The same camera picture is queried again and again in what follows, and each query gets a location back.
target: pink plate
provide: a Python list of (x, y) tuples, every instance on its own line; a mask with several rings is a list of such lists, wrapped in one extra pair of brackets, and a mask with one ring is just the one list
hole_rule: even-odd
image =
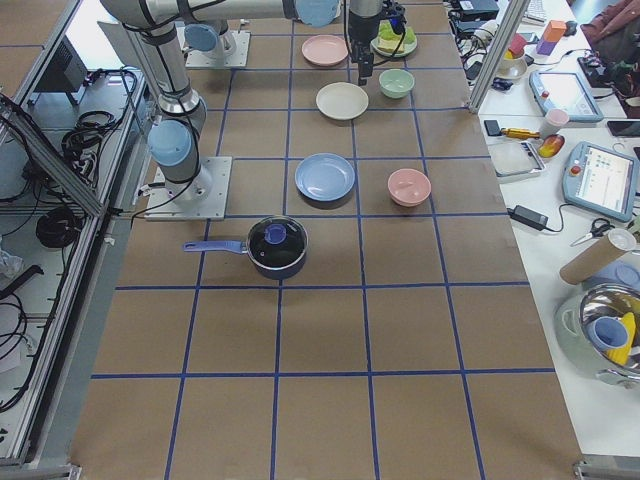
[(387, 182), (391, 198), (403, 207), (415, 207), (431, 194), (431, 182), (427, 176), (412, 168), (401, 168), (389, 176)]
[(347, 45), (335, 35), (316, 35), (302, 44), (302, 55), (321, 67), (337, 65), (347, 58)]

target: keyboard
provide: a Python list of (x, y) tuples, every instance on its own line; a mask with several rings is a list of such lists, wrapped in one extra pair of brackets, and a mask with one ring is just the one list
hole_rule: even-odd
[(542, 0), (530, 0), (529, 6), (522, 17), (522, 23), (544, 25), (546, 21), (547, 14), (542, 6)]

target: cardboard tube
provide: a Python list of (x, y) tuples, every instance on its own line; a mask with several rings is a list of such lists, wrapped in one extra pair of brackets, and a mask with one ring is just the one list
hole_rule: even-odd
[(577, 285), (635, 247), (633, 234), (624, 228), (614, 228), (562, 267), (560, 277), (567, 283)]

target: scissors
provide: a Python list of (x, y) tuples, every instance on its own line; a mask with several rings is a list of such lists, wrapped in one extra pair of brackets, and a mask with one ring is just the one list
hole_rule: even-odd
[(591, 240), (592, 238), (602, 237), (609, 230), (614, 228), (613, 224), (607, 220), (606, 218), (598, 217), (593, 222), (591, 222), (591, 230), (589, 233), (586, 233), (575, 242), (571, 244), (572, 247), (576, 245), (580, 245), (581, 243), (586, 242), (587, 240)]

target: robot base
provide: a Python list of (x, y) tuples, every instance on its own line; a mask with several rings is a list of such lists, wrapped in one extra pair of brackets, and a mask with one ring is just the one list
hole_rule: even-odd
[[(213, 183), (209, 195), (201, 200), (180, 205), (169, 202), (162, 207), (154, 208), (169, 200), (169, 194), (164, 188), (151, 191), (147, 208), (154, 208), (144, 214), (147, 220), (177, 221), (177, 220), (223, 220), (227, 207), (227, 195), (229, 192), (229, 180), (231, 178), (231, 157), (203, 157), (200, 159), (202, 168), (206, 168), (211, 174)], [(153, 180), (164, 182), (164, 175), (158, 168)]]
[(232, 31), (233, 38), (236, 42), (236, 50), (231, 55), (224, 58), (214, 59), (206, 56), (204, 53), (194, 50), (189, 52), (187, 56), (186, 66), (188, 69), (222, 69), (232, 67), (246, 67), (247, 58), (249, 58), (249, 40), (251, 34), (247, 31)]

